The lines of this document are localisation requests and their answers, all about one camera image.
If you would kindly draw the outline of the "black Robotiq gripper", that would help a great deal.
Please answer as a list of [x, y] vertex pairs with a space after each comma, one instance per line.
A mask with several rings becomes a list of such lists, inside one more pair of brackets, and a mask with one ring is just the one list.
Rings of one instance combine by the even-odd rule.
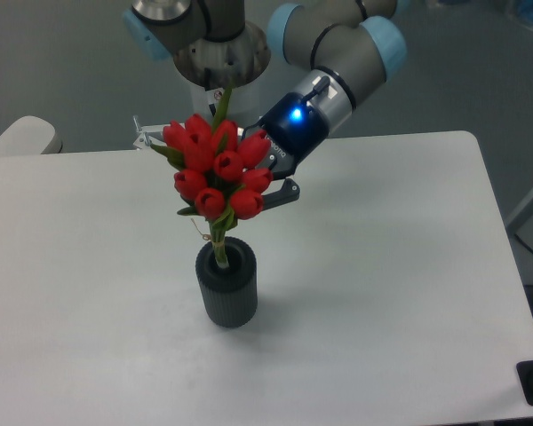
[[266, 135], [271, 140], [269, 151], [275, 157], [270, 164], [274, 179], [283, 179], [280, 189], [263, 196], [263, 210], [297, 201], [299, 185], [289, 176], [298, 165], [328, 137], [328, 123], [312, 106], [301, 103], [302, 95], [287, 93], [255, 123], [241, 129], [239, 141]]

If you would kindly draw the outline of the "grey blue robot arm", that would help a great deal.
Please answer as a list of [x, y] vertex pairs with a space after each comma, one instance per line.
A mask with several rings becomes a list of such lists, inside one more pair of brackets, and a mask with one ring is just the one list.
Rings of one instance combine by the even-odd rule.
[[[245, 17], [241, 1], [135, 1], [124, 25], [146, 55], [171, 59], [190, 84], [193, 108], [207, 119], [229, 98], [244, 131], [271, 140], [265, 164], [282, 182], [267, 209], [299, 196], [298, 165], [403, 65], [406, 42], [393, 17], [403, 1], [319, 1], [282, 4], [266, 29]], [[258, 81], [278, 56], [304, 79], [267, 112], [258, 108]]]

